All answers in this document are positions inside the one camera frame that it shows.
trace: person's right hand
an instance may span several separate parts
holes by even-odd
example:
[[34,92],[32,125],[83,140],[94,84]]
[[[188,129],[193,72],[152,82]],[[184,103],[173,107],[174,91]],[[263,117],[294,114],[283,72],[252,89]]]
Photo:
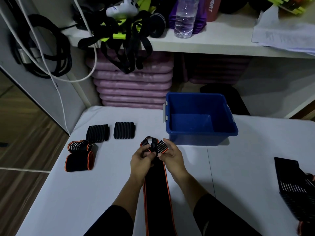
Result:
[[168,144],[169,147],[165,153],[159,153],[158,157],[165,162],[175,182],[179,183],[180,178],[189,175],[184,165],[183,155],[178,147],[169,139],[163,138],[163,141]]

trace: shelf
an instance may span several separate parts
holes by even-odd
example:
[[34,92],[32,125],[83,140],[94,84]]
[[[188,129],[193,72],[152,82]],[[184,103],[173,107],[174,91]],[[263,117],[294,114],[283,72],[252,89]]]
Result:
[[[257,17],[253,10],[245,8],[241,13],[234,15],[219,14],[215,22],[208,22],[202,32],[189,39],[179,39],[174,36],[174,30],[168,29],[162,38],[149,37],[149,40],[155,51],[315,58],[304,53],[262,47],[252,43],[251,38]],[[65,30],[64,34],[69,37],[73,46],[77,46],[80,39],[89,37],[87,31],[78,30],[76,27]]]

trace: paper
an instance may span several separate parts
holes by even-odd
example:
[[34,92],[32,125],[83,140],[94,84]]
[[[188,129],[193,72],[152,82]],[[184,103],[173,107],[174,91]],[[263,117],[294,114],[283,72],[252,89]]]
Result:
[[279,20],[278,11],[279,8],[273,5],[260,14],[254,27],[252,42],[315,55],[315,25]]

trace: black sleeve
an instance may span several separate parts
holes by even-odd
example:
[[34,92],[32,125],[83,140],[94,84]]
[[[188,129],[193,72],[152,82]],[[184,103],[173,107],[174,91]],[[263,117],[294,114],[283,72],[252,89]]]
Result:
[[254,230],[248,223],[233,213],[211,194],[206,194],[198,200],[193,214],[203,236],[261,236],[261,234]]
[[84,236],[132,236],[133,230],[134,224],[127,210],[121,206],[109,206]]

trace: person's left hand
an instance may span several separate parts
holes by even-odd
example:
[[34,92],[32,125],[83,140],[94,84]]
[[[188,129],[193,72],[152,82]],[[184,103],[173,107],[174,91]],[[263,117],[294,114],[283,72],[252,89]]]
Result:
[[147,175],[151,162],[154,159],[155,152],[143,152],[150,147],[150,144],[140,147],[133,155],[130,161],[130,177],[135,179],[139,184],[143,185],[144,178]]

